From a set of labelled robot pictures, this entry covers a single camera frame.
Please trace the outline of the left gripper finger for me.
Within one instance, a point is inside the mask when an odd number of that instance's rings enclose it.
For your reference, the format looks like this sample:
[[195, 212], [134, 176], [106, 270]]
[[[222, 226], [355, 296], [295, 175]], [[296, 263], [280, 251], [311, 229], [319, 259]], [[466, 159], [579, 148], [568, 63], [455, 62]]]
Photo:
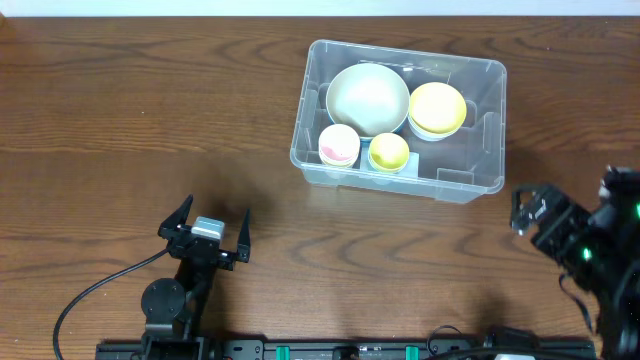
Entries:
[[250, 238], [250, 211], [247, 210], [240, 228], [237, 241], [236, 259], [239, 262], [248, 263], [251, 255]]
[[163, 239], [174, 239], [181, 233], [186, 224], [193, 203], [193, 195], [188, 195], [182, 204], [169, 215], [159, 226], [158, 235]]

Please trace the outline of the pink cup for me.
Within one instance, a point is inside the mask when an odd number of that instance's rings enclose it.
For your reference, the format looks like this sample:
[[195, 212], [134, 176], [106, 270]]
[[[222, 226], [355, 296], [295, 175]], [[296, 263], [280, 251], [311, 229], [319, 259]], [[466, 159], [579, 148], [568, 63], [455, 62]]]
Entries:
[[346, 163], [356, 159], [360, 152], [357, 132], [344, 124], [333, 124], [324, 129], [318, 145], [319, 153], [332, 163]]

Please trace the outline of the white bowl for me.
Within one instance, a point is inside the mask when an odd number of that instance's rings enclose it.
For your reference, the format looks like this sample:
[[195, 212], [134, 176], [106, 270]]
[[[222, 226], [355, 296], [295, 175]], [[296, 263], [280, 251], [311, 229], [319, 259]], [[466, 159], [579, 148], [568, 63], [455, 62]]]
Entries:
[[449, 133], [444, 133], [444, 134], [436, 134], [436, 133], [421, 131], [418, 129], [413, 129], [412, 132], [419, 139], [424, 141], [429, 141], [429, 142], [440, 141], [454, 134], [454, 131]]

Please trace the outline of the dark blue bowl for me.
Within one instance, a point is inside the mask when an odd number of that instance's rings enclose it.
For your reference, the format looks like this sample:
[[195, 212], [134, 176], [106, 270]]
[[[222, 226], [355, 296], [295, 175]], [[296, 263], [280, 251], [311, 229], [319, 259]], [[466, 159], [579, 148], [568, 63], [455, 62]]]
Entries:
[[327, 113], [328, 120], [331, 124], [343, 124], [351, 127], [356, 131], [359, 139], [363, 142], [371, 142], [374, 137], [383, 133], [399, 133], [408, 120], [408, 115], [400, 118], [399, 116], [334, 116], [330, 112]]

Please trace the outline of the grey bowl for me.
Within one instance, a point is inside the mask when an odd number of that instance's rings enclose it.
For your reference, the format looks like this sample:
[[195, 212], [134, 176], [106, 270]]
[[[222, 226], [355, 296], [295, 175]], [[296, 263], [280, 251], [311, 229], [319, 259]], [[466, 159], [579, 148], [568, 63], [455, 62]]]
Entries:
[[411, 129], [411, 131], [420, 139], [424, 140], [424, 141], [440, 141], [446, 137], [449, 137], [451, 135], [453, 135], [454, 133], [456, 133], [458, 131], [458, 129], [454, 129], [450, 132], [447, 133], [432, 133], [429, 132], [427, 130], [424, 130], [423, 128], [421, 128], [416, 121], [411, 117], [408, 116], [408, 123], [409, 123], [409, 127]]

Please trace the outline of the yellow bowl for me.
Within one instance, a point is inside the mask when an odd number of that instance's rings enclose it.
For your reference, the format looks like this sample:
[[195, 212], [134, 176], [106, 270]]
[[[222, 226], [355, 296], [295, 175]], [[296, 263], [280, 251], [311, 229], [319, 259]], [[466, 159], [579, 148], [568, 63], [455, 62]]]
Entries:
[[444, 135], [455, 132], [464, 123], [466, 115], [465, 99], [451, 85], [429, 82], [411, 93], [409, 117], [428, 133]]

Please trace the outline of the yellow cup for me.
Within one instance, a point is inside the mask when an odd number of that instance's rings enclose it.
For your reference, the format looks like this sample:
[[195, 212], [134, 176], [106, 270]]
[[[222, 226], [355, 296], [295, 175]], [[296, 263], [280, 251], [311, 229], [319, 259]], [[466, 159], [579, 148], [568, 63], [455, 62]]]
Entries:
[[408, 163], [409, 156], [408, 143], [395, 133], [379, 134], [369, 146], [369, 163], [379, 172], [400, 172]]
[[320, 159], [321, 159], [321, 162], [327, 166], [333, 166], [333, 167], [339, 167], [339, 168], [351, 168], [355, 164], [358, 157], [353, 157], [351, 159], [344, 160], [344, 161], [336, 161], [326, 157], [324, 154], [321, 154]]

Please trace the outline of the beige bowl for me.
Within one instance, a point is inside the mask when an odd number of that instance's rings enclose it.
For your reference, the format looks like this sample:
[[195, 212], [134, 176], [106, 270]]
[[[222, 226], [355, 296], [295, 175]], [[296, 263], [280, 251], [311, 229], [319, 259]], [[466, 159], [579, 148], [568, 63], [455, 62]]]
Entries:
[[360, 63], [342, 70], [326, 93], [326, 109], [334, 116], [408, 115], [410, 93], [391, 68]]

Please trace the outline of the pale green white cup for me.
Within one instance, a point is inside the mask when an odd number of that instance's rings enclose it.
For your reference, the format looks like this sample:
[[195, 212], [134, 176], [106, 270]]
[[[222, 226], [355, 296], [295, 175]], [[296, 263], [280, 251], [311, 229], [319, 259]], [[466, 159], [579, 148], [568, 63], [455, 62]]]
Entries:
[[326, 168], [327, 176], [335, 180], [345, 178], [349, 173], [350, 173], [350, 168], [348, 167], [328, 166]]

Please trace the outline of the light blue cup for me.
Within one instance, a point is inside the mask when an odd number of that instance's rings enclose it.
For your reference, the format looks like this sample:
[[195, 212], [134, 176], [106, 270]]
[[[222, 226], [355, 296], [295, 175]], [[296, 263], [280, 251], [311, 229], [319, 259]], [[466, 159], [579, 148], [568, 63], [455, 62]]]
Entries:
[[385, 168], [377, 163], [370, 163], [371, 170], [375, 173], [373, 181], [379, 185], [387, 185], [394, 181], [405, 169], [405, 165], [397, 168]]

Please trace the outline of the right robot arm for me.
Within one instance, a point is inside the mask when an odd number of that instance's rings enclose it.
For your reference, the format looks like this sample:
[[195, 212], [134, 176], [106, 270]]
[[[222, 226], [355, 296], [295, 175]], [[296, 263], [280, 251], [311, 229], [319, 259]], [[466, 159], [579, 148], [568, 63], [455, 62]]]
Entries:
[[597, 325], [605, 359], [639, 357], [639, 172], [610, 167], [600, 205], [589, 211], [551, 184], [517, 187], [511, 228], [564, 268], [599, 305]]

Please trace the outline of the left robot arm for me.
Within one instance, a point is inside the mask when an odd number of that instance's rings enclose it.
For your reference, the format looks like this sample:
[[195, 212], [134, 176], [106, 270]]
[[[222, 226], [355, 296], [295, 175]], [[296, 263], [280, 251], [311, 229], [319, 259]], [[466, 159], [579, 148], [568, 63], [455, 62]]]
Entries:
[[166, 253], [180, 261], [176, 275], [152, 282], [141, 298], [146, 317], [141, 359], [206, 360], [215, 351], [212, 341], [198, 334], [201, 317], [218, 270], [234, 269], [250, 259], [250, 214], [246, 213], [234, 251], [221, 248], [225, 224], [199, 217], [186, 223], [193, 197], [159, 226]]

